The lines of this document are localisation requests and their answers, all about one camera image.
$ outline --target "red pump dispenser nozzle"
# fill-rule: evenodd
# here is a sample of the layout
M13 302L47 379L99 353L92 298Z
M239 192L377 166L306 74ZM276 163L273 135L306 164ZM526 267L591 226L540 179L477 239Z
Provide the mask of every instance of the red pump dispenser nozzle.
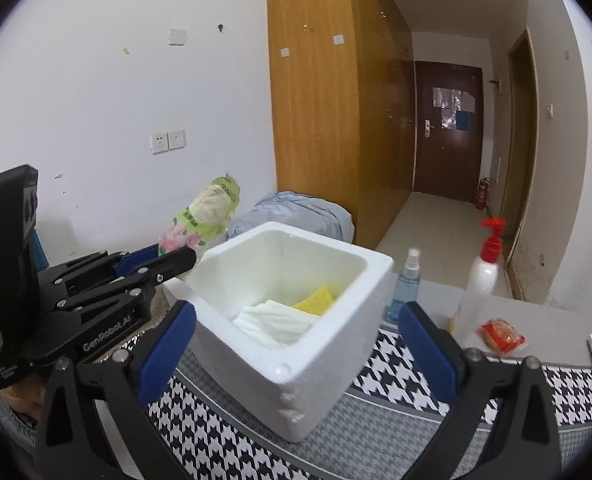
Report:
M503 250L500 237L505 228L505 220L502 218L489 218L483 220L482 224L484 227L491 227L493 234L483 243L483 248L480 251L480 259L488 264L495 264Z

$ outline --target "yellow cloth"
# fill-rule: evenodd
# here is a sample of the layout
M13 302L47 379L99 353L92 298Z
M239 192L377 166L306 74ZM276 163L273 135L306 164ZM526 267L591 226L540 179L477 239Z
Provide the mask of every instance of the yellow cloth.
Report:
M322 316L324 313L326 313L327 309L332 306L334 301L336 300L329 290L329 287L326 285L319 288L310 297L306 298L300 303L295 304L293 308L302 310L308 314Z

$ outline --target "wooden cabinet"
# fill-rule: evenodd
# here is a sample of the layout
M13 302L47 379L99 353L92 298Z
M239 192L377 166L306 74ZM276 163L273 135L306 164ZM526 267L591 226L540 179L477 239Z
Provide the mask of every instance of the wooden cabinet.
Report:
M268 0L268 28L279 190L339 203L374 248L412 184L409 27L393 0Z

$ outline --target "fire extinguisher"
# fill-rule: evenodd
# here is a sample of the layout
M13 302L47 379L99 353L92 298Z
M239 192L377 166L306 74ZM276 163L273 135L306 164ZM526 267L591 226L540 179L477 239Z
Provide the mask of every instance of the fire extinguisher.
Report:
M487 206L487 193L489 192L489 179L481 178L476 193L476 209L483 211Z

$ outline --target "blue liquid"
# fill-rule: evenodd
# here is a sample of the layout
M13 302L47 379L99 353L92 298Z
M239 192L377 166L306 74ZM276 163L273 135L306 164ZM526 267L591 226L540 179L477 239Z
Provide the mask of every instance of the blue liquid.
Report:
M408 278L404 275L404 272L405 271L398 274L396 290L394 291L394 300L385 312L385 320L394 325L398 325L398 313L400 312L401 307L409 301L416 301L418 298L420 274L414 278Z

